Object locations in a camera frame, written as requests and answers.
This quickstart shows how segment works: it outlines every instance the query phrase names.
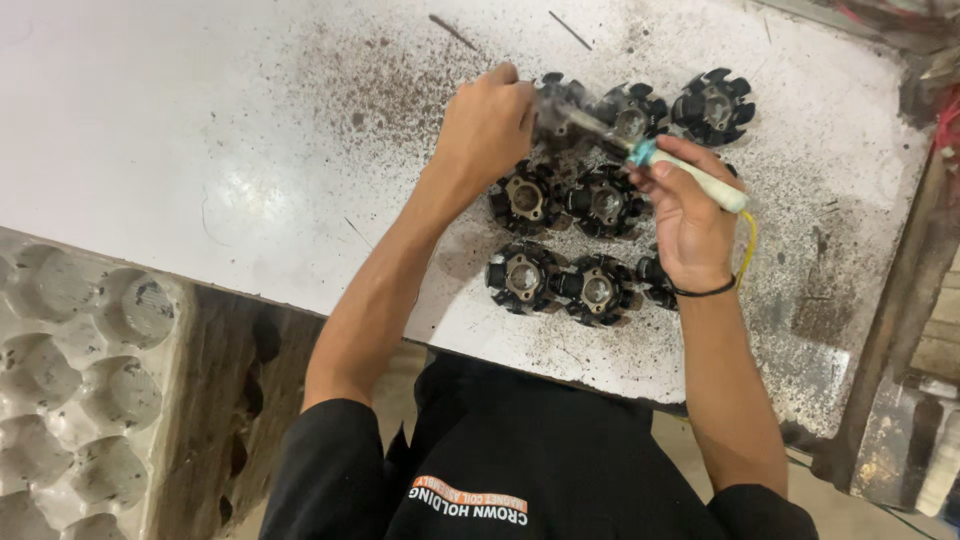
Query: left hand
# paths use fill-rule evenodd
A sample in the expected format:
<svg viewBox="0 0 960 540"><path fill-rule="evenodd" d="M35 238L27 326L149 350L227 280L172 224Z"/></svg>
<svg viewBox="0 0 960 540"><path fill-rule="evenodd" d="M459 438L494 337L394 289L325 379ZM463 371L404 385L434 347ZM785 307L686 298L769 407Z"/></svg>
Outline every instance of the left hand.
<svg viewBox="0 0 960 540"><path fill-rule="evenodd" d="M446 106L433 159L420 173L417 191L453 219L533 146L534 91L501 63L464 83Z"/></svg>

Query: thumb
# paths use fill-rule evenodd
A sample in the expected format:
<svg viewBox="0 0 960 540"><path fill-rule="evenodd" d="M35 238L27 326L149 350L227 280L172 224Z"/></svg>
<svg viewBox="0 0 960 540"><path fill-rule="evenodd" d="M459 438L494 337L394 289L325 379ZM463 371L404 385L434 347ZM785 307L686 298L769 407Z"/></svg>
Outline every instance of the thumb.
<svg viewBox="0 0 960 540"><path fill-rule="evenodd" d="M687 222L703 226L713 222L720 207L707 196L693 175L670 161L657 161L650 167L650 177L677 197Z"/></svg>

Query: hand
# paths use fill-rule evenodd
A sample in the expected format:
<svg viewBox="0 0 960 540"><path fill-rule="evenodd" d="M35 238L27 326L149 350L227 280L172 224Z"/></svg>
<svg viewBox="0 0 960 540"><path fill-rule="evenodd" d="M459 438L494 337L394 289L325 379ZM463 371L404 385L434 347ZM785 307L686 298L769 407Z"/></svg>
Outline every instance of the hand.
<svg viewBox="0 0 960 540"><path fill-rule="evenodd" d="M710 150L669 135L658 136L657 146L743 190L743 183ZM628 168L630 182L657 209L657 247L670 281L689 292L708 292L729 283L736 214L720 209L689 173L672 163L658 161L649 170Z"/></svg>
<svg viewBox="0 0 960 540"><path fill-rule="evenodd" d="M510 63L457 88L437 150L417 182L432 209L452 220L530 153L534 95L533 84L519 82Z"/></svg>

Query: black bracelet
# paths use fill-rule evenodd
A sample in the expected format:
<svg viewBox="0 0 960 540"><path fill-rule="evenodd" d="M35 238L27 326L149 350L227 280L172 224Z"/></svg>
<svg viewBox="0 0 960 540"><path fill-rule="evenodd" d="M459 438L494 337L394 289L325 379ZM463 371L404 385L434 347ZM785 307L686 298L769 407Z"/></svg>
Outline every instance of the black bracelet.
<svg viewBox="0 0 960 540"><path fill-rule="evenodd" d="M713 296L714 294L725 293L725 292L729 291L730 289L734 288L735 286L736 286L736 276L734 276L733 274L731 274L731 276L730 276L730 282L727 283L726 285L718 288L718 289L713 289L713 290L710 290L710 291L707 291L707 292L689 292L689 291L680 290L680 289L674 287L673 293L676 294L676 295L678 295L678 296L685 296L685 297L688 297L688 298L703 298L703 297L705 297L705 296Z"/></svg>

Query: white table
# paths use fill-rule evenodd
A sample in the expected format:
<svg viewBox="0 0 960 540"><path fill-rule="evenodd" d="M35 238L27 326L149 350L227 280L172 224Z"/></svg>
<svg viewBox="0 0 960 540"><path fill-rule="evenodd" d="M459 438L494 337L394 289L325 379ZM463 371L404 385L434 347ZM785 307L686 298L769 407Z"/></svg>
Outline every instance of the white table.
<svg viewBox="0 0 960 540"><path fill-rule="evenodd" d="M927 138L897 119L894 51L755 4L5 2L0 226L326 314L410 193L457 82L502 59L601 93L642 81L670 103L713 67L750 80L756 119L722 150L760 226L748 324L781 420L831 436ZM497 307L483 267L508 240L474 204L444 236L405 335L684 398L674 313L648 303L623 328L592 330ZM544 243L634 264L652 241L571 229Z"/></svg>

